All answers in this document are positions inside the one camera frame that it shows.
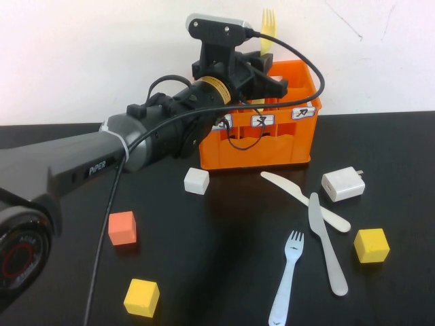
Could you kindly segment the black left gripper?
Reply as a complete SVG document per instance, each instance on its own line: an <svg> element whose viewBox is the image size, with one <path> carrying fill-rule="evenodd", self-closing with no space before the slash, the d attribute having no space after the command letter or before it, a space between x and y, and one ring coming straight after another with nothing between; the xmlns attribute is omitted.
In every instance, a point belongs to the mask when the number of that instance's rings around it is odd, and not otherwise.
<svg viewBox="0 0 435 326"><path fill-rule="evenodd" d="M273 54L254 51L235 54L232 59L213 59L205 66L198 60L192 64L192 76L195 81L212 86L224 102L241 99L253 81L251 100L283 98L288 93L287 79L277 81L265 74L273 65ZM261 72L254 73L253 67Z"/></svg>

